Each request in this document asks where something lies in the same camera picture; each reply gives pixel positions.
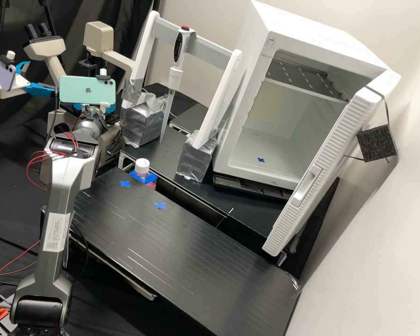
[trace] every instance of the mint green iphone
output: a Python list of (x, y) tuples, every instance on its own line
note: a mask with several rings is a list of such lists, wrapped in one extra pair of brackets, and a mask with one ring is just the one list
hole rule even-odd
[(96, 77), (61, 76), (59, 99), (63, 103), (115, 104), (115, 81)]

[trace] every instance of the mini fridge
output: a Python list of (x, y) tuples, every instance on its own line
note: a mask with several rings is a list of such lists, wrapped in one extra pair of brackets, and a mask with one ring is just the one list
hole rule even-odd
[(200, 132), (217, 133), (215, 172), (294, 191), (263, 246), (275, 256), (400, 76), (348, 33), (253, 0), (236, 48), (235, 96), (221, 122), (206, 115)]

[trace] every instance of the fridge shelf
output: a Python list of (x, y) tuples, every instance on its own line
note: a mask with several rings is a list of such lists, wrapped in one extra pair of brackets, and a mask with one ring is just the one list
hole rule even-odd
[(336, 89), (336, 84), (323, 71), (272, 60), (266, 72), (265, 80), (342, 104), (349, 101)]

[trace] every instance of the fridge door handle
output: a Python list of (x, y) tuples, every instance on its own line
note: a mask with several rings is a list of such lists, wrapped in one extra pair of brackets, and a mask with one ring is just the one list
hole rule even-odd
[(319, 174), (321, 173), (322, 168), (318, 167), (317, 165), (313, 164), (311, 165), (310, 169), (307, 170), (304, 177), (302, 178), (302, 181), (297, 186), (297, 189), (294, 191), (292, 197), (291, 197), (291, 204), (299, 207), (302, 203), (303, 199), (313, 186), (316, 179), (319, 177)]

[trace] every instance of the blue tape cross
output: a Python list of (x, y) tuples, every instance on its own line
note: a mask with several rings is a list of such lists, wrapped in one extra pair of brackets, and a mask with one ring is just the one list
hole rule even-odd
[(120, 181), (120, 186), (129, 188), (131, 184), (129, 183), (129, 181)]
[(162, 210), (162, 209), (167, 207), (164, 202), (162, 202), (162, 203), (154, 202), (153, 205), (155, 205), (157, 207), (157, 209), (159, 209), (159, 210)]

